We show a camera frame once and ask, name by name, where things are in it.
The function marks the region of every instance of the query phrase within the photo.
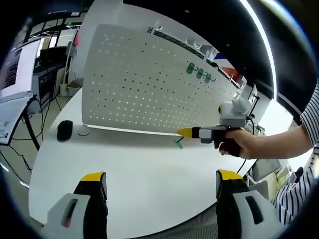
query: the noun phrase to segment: white pegboard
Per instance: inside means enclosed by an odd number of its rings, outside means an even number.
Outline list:
[[[214,82],[188,74],[190,62]],[[191,52],[157,36],[100,24],[85,65],[84,124],[176,133],[219,123],[218,107],[236,88]]]

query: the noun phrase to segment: striped shirt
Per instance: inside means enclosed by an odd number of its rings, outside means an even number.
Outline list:
[[[313,165],[315,157],[319,155],[319,82],[305,111],[301,114],[301,121],[307,129],[314,150],[299,182],[283,187],[272,201],[278,209],[279,219],[283,224],[289,224],[294,219],[314,185]]]

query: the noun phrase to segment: floor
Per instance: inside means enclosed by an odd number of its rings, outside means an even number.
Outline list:
[[[57,97],[58,103],[61,108],[63,108],[70,99],[71,99],[70,97]],[[55,120],[57,115],[60,113],[60,109],[58,107],[56,100],[53,100],[50,103],[49,107],[48,106],[45,107],[45,109],[43,110],[43,117],[45,117],[46,113],[47,113],[47,116],[45,119],[44,130],[43,130],[44,137],[45,137],[46,129],[48,129],[52,125],[53,121]],[[30,122],[35,135],[38,135],[41,132],[41,121],[42,121],[41,113],[34,114],[30,118]],[[30,139],[30,135],[23,121],[20,121],[19,125],[17,126],[17,129],[13,135],[13,138],[14,139]],[[37,138],[37,140],[39,144],[41,145],[42,143],[41,135]],[[33,165],[36,159],[36,154],[37,154],[37,150],[33,142],[31,140],[22,140],[22,141],[12,140],[10,145],[19,154],[22,154],[25,157],[30,168],[33,168]],[[0,146],[0,151],[2,152],[6,160],[9,162],[9,164],[15,169],[19,177],[27,185],[29,185],[31,173],[26,169],[24,162],[22,160],[22,157],[17,155],[14,152],[14,150],[8,146]],[[7,165],[4,159],[1,158],[1,156],[0,156],[0,162],[9,170],[9,172],[6,172],[5,170],[3,170],[3,173],[5,175],[5,178],[7,179],[7,184],[11,192],[13,201],[19,208],[22,216],[38,230],[41,227],[41,225],[29,216],[28,189],[20,183],[20,180],[13,174],[12,170],[10,170],[10,167]]]

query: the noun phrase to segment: striped sleeve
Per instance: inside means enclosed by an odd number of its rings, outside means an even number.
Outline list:
[[[301,121],[307,128],[312,146],[316,144],[319,139],[319,82],[313,96],[311,97],[305,111],[301,114]]]

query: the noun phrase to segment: table leg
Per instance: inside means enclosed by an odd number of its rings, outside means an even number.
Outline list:
[[[33,129],[32,129],[32,126],[30,124],[30,119],[28,117],[28,113],[27,113],[27,108],[25,108],[23,110],[23,113],[22,113],[22,116],[24,117],[24,121],[25,121],[25,125],[26,125],[26,128],[28,129],[29,131],[29,134],[30,134],[30,137],[32,139],[32,142],[34,143],[34,146],[36,147],[36,149],[39,151],[40,149],[40,145],[38,143],[38,140],[36,139],[35,135],[34,135],[34,132],[33,132]]]

